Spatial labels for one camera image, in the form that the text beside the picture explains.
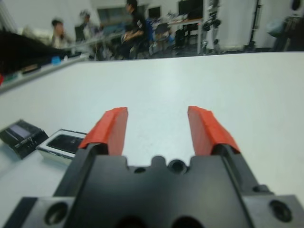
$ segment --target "office chair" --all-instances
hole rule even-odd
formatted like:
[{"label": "office chair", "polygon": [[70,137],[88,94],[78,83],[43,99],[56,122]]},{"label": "office chair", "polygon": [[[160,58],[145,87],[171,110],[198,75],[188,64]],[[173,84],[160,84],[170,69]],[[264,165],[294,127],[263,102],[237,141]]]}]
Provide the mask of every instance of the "office chair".
[{"label": "office chair", "polygon": [[155,30],[156,42],[162,44],[162,52],[164,53],[164,44],[169,41],[169,36],[164,36],[165,33],[169,32],[168,23],[163,23],[157,26]]}]

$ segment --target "white table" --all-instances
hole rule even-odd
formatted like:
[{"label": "white table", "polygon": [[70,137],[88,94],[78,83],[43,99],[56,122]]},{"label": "white table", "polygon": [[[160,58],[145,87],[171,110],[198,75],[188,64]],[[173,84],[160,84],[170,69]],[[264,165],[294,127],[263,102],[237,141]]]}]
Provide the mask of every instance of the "white table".
[{"label": "white table", "polygon": [[[161,23],[154,23],[153,26],[155,26],[155,28]],[[202,35],[202,25],[203,25],[203,18],[201,19],[191,19],[191,20],[177,20],[177,21],[170,21],[168,22],[169,26],[172,25],[192,25],[192,24],[197,24],[198,25],[198,47],[197,47],[197,53],[200,54],[201,52],[201,35]]]},{"label": "white table", "polygon": [[[189,164],[187,109],[197,105],[233,135],[261,184],[304,204],[303,61],[302,53],[263,53],[79,63],[2,94],[0,129],[23,118],[48,135],[88,132],[106,110],[127,106],[130,165],[155,155]],[[22,196],[51,196],[65,170],[0,147],[0,227]]]}]

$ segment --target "man sitting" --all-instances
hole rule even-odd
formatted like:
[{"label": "man sitting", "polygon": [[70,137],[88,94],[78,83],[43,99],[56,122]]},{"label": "man sitting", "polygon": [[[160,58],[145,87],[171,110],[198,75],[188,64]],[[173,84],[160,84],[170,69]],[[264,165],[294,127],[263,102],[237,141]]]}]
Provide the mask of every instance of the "man sitting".
[{"label": "man sitting", "polygon": [[137,0],[127,0],[126,9],[132,15],[134,29],[126,32],[119,52],[124,58],[130,59],[131,48],[147,38],[147,26],[144,16],[138,13]]}]

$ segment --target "chair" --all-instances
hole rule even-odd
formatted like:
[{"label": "chair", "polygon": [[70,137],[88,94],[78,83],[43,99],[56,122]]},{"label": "chair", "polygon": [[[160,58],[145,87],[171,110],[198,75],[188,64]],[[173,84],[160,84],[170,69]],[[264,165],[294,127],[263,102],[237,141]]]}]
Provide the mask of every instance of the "chair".
[{"label": "chair", "polygon": [[156,42],[162,44],[162,51],[164,52],[164,43],[169,41],[169,36],[165,36],[165,33],[169,32],[168,23],[163,23],[157,26],[155,30]]},{"label": "chair", "polygon": [[142,54],[144,58],[151,57],[150,55],[150,43],[148,39],[144,39],[135,46],[133,46],[134,53],[135,53],[135,59],[138,58],[138,54]]}]

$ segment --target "black shirt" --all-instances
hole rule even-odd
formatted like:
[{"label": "black shirt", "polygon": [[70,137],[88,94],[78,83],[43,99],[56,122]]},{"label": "black shirt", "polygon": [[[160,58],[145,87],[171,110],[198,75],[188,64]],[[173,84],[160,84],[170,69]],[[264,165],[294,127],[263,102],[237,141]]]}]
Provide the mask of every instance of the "black shirt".
[{"label": "black shirt", "polygon": [[146,25],[146,20],[144,19],[144,16],[139,14],[137,11],[133,11],[132,13],[132,23],[134,26],[134,31],[142,31],[143,35],[141,36],[142,38],[147,37],[147,25]]}]

